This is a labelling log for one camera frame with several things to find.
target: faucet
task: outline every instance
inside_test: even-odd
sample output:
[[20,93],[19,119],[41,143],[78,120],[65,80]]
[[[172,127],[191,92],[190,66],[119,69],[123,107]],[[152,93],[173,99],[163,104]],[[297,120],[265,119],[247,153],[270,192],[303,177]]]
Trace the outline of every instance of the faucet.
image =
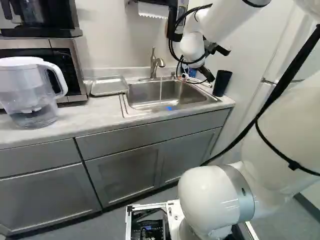
[[157,78],[157,68],[164,68],[166,66],[165,61],[162,58],[156,58],[155,55],[155,49],[154,46],[152,48],[152,54],[150,58],[150,79],[156,79]]

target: gray cabinet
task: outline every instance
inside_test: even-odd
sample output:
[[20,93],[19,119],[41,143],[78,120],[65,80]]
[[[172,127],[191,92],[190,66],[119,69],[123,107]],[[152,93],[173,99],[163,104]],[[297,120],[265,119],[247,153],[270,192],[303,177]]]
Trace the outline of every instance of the gray cabinet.
[[165,142],[161,183],[177,180],[188,169],[198,167],[209,155],[219,132],[216,128]]
[[161,146],[158,143],[85,162],[103,207],[157,186]]
[[82,163],[0,179],[0,233],[11,235],[101,209]]
[[80,163],[73,139],[0,150],[0,178]]
[[76,137],[85,161],[222,127],[230,109]]

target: metal tray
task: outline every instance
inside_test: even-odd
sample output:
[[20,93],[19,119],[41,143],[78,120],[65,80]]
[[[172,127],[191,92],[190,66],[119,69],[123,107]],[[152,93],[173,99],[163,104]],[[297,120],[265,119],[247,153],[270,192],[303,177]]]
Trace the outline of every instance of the metal tray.
[[114,94],[125,94],[129,86],[123,76],[102,76],[95,77],[91,87],[93,96],[108,96]]

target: pitcher handle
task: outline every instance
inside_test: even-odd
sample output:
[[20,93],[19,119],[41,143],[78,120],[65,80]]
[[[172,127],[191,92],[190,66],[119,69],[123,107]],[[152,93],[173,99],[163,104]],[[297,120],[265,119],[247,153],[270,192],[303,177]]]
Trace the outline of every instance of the pitcher handle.
[[49,69],[54,73],[60,87],[60,92],[55,95],[55,99],[59,99],[65,96],[68,92],[68,85],[61,69],[57,65],[48,61],[37,62],[36,64],[39,66],[43,66],[45,69]]

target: robotic arm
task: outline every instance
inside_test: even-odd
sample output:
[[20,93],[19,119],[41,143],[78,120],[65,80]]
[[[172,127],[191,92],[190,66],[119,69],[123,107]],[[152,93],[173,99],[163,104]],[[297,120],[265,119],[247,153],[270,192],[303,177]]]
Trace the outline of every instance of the robotic arm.
[[[190,16],[180,43],[184,60],[194,62],[205,53],[204,38],[220,43],[271,0],[216,0],[210,9]],[[320,20],[320,0],[294,0]],[[190,64],[199,68],[205,58]],[[293,171],[259,136],[262,132],[278,149],[307,169],[320,171],[320,72],[277,99],[251,129],[242,146],[241,161],[196,167],[178,184],[185,216],[181,239],[220,240],[231,226],[274,213],[295,194],[320,179],[300,169]],[[297,123],[303,126],[297,130]]]

